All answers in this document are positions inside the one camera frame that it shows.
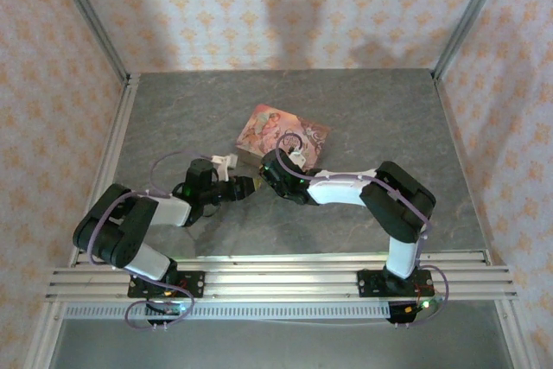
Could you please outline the aluminium frame post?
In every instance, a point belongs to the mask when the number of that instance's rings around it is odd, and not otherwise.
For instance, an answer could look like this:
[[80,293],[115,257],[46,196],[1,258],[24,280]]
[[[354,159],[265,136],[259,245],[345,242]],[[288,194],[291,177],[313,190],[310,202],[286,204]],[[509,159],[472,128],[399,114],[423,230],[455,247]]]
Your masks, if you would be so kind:
[[434,82],[441,80],[453,62],[455,56],[461,49],[463,42],[470,33],[480,12],[483,10],[487,0],[469,0],[460,20],[454,27],[451,36],[440,54],[440,57],[431,72]]
[[112,70],[117,75],[118,79],[122,82],[126,82],[130,75],[126,70],[124,63],[116,50],[113,42],[111,41],[105,26],[101,22],[98,13],[94,9],[91,0],[73,0],[79,13],[85,20],[88,28],[90,29],[92,36],[98,43],[100,49],[108,60]]

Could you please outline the aluminium table side rail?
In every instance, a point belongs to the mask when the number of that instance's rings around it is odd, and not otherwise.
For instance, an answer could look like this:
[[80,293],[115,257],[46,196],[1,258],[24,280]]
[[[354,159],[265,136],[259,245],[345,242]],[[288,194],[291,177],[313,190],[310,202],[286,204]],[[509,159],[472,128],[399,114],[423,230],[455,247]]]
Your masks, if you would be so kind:
[[96,181],[92,187],[90,196],[92,204],[112,184],[115,177],[140,77],[140,73],[132,73],[124,83],[122,95],[118,101],[116,113],[106,139]]

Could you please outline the black base electronics board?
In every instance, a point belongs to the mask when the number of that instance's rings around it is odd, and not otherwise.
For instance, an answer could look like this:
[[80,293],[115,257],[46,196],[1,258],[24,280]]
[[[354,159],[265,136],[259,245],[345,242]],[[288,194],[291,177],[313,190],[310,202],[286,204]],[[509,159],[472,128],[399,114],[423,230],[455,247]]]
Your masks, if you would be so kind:
[[194,310],[194,302],[146,302],[147,322],[152,326],[167,328],[185,320]]
[[441,311],[437,300],[389,302],[390,316],[386,320],[394,327],[411,328],[433,320]]

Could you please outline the aluminium frame cross beam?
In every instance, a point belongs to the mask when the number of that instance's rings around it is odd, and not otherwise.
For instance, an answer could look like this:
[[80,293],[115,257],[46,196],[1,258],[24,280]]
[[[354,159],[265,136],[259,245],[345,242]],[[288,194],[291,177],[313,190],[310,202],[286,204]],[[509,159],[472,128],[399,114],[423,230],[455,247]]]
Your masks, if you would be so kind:
[[[453,301],[518,298],[509,268],[493,265],[485,251],[446,251],[423,255],[432,280]],[[381,270],[385,255],[298,254],[211,256],[179,261],[179,270],[205,274],[204,302],[357,302],[357,273]],[[109,265],[91,265],[79,255],[73,267],[53,271],[49,301],[123,301],[129,275]]]

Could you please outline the pink decorated keepsake box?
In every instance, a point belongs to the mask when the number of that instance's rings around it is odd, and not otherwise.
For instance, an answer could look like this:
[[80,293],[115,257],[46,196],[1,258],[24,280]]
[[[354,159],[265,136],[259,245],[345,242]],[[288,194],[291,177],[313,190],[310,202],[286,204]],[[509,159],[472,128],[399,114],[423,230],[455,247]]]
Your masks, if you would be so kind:
[[268,105],[257,105],[238,136],[238,159],[258,165],[265,154],[273,150],[277,140],[286,133],[301,137],[300,152],[305,159],[304,169],[313,168],[321,154],[330,128]]

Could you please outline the aluminium frame leg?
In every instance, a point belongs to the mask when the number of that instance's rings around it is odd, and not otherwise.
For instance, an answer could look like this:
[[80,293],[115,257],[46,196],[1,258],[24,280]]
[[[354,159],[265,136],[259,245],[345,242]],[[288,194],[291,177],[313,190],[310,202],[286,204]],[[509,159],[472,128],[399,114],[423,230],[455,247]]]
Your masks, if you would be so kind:
[[23,369],[50,367],[66,308],[67,305],[64,302],[42,304]]
[[497,300],[494,303],[513,369],[539,369],[518,301]]

